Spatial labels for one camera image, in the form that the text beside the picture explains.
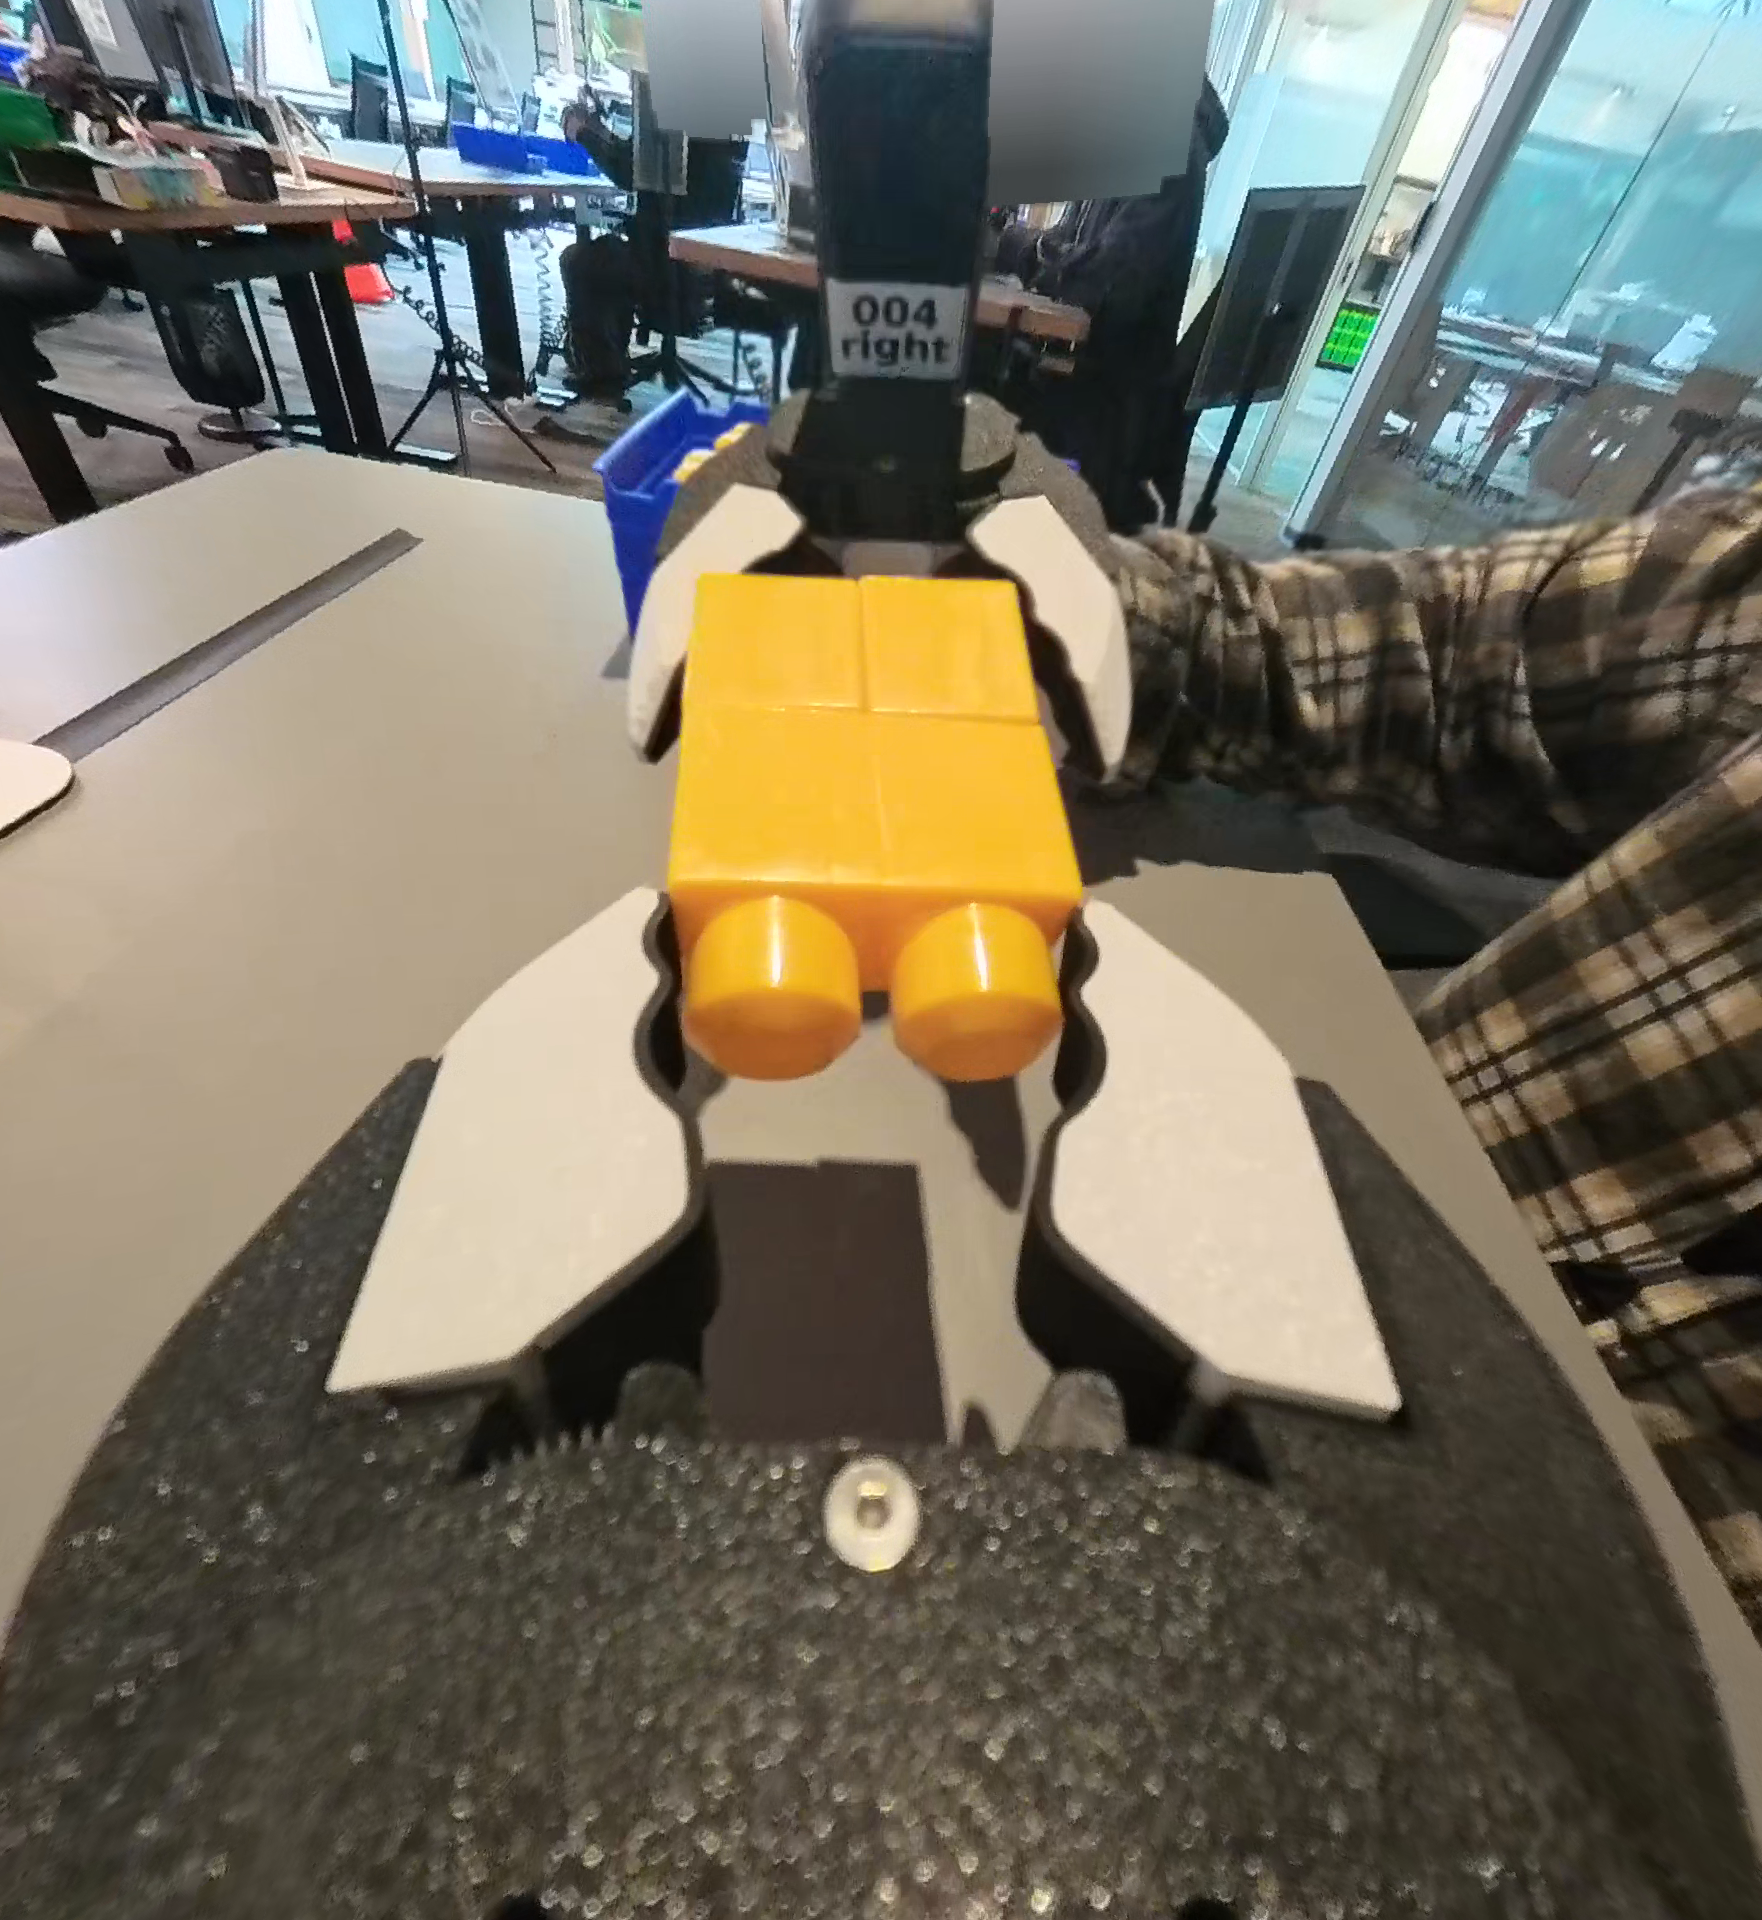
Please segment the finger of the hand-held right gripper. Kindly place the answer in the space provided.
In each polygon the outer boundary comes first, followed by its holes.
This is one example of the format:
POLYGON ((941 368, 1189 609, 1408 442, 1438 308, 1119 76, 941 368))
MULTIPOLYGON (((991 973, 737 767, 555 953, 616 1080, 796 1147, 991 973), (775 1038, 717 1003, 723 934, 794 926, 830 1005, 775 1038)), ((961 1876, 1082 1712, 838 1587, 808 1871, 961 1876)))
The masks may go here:
POLYGON ((1129 631, 1103 519, 1021 495, 991 505, 965 540, 1016 589, 1069 763, 1085 780, 1115 780, 1129 744, 1129 631))
POLYGON ((698 598, 708 579, 755 575, 803 537, 799 510, 773 488, 720 484, 684 488, 658 543, 653 575, 629 656, 629 743, 643 763, 660 763, 679 735, 679 705, 698 598))

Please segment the blue storage bin on desk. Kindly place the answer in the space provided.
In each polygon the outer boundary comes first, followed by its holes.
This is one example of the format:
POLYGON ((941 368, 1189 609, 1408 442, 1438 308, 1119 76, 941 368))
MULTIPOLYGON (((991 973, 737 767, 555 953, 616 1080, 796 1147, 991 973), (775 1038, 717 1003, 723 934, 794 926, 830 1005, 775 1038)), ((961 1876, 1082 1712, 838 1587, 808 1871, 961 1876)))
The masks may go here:
POLYGON ((593 155, 578 143, 544 134, 505 132, 475 123, 456 123, 450 142, 461 162, 515 176, 586 179, 609 186, 593 155))

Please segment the yellow two-stud mega block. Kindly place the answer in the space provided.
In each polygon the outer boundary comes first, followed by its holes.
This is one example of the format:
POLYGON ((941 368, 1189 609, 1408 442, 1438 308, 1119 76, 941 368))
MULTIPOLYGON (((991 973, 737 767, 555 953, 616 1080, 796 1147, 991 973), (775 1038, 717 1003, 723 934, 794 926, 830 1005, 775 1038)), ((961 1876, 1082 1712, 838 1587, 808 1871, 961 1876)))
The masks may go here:
POLYGON ((723 705, 684 729, 667 897, 684 1033, 722 1072, 820 1072, 882 999, 965 1085, 1054 1045, 1082 878, 1036 722, 723 705))

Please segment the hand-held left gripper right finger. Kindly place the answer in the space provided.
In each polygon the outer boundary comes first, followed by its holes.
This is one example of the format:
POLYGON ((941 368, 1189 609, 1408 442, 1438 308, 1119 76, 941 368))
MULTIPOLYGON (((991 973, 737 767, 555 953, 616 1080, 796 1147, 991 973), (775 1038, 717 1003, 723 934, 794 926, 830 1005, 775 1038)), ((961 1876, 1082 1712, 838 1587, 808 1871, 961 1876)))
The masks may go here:
POLYGON ((1119 908, 1063 947, 1060 1114, 1016 1314, 1132 1419, 1261 1401, 1394 1419, 1403 1397, 1294 1068, 1219 987, 1119 908))

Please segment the black tripod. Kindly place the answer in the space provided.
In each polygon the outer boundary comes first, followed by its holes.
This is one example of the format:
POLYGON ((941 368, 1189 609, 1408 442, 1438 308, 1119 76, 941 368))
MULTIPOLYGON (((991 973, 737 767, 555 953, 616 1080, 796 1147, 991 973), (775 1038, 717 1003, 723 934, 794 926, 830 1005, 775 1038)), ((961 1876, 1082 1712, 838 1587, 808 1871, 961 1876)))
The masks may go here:
POLYGON ((406 179, 410 184, 410 198, 414 201, 414 226, 418 227, 425 244, 425 272, 430 289, 430 314, 431 330, 436 334, 436 348, 431 359, 430 375, 421 388, 414 410, 400 423, 400 427, 389 436, 385 444, 385 455, 391 462, 402 462, 414 468, 456 468, 461 476, 471 476, 471 457, 468 442, 468 420, 478 405, 481 413, 501 425, 549 476, 556 476, 559 468, 535 444, 533 434, 523 429, 511 415, 505 411, 505 403, 497 402, 486 388, 486 383, 468 368, 468 360, 461 357, 461 347, 454 330, 451 313, 447 306, 441 265, 437 255, 437 241, 434 237, 434 219, 436 205, 434 198, 427 191, 427 179, 421 172, 420 160, 420 142, 414 132, 414 111, 406 95, 403 71, 397 49, 397 31, 394 23, 394 12, 389 1, 378 1, 378 21, 384 39, 384 57, 387 64, 387 79, 391 91, 391 104, 400 112, 402 128, 402 151, 406 155, 408 172, 406 179), (427 411, 427 405, 444 397, 450 403, 450 413, 456 429, 456 449, 454 455, 444 462, 436 451, 418 448, 411 440, 415 423, 427 411))

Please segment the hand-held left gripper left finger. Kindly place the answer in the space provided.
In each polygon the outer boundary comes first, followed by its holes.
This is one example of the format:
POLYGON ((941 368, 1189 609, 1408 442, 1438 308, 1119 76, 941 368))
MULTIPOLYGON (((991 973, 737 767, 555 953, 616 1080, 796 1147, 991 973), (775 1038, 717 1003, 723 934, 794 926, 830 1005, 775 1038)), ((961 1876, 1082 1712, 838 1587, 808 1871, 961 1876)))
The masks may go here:
POLYGON ((437 1056, 326 1389, 531 1375, 701 1216, 673 926, 637 888, 512 973, 437 1056))

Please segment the black mesh chair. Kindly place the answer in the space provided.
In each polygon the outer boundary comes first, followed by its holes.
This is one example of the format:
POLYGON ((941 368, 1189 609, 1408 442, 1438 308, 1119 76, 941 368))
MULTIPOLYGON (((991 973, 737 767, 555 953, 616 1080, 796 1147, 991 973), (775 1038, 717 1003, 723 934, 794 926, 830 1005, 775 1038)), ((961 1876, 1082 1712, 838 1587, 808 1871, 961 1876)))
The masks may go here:
POLYGON ((275 446, 280 434, 267 413, 268 383, 218 256, 184 236, 125 234, 120 251, 175 383, 204 408, 200 436, 252 449, 275 446))

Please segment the blue plastic bin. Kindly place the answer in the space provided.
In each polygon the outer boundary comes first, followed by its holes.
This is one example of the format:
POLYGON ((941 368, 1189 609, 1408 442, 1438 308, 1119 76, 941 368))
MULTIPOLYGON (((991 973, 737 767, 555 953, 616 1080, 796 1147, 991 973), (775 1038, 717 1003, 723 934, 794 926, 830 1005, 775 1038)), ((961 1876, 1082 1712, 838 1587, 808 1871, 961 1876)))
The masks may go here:
POLYGON ((732 400, 710 405, 689 391, 678 391, 631 423, 595 462, 629 638, 637 631, 653 579, 658 540, 682 485, 678 472, 684 460, 696 451, 710 451, 737 425, 758 425, 769 420, 771 408, 764 402, 732 400))

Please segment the person's plaid-shirted torso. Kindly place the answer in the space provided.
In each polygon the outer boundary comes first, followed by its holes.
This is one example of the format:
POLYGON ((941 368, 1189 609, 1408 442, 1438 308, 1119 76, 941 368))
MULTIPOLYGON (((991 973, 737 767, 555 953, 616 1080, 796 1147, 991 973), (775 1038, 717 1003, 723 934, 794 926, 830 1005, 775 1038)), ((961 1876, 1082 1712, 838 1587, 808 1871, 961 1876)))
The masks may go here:
POLYGON ((1417 1023, 1762 1648, 1762 729, 1417 1023))

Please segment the black computer monitors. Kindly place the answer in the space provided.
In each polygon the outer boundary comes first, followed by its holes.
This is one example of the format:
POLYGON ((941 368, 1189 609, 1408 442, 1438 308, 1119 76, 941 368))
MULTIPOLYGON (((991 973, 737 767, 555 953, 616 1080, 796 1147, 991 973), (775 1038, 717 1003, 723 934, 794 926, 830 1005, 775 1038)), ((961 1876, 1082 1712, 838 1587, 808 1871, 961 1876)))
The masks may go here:
POLYGON ((162 91, 173 79, 197 93, 238 97, 211 1, 34 1, 32 11, 53 44, 113 83, 162 91))

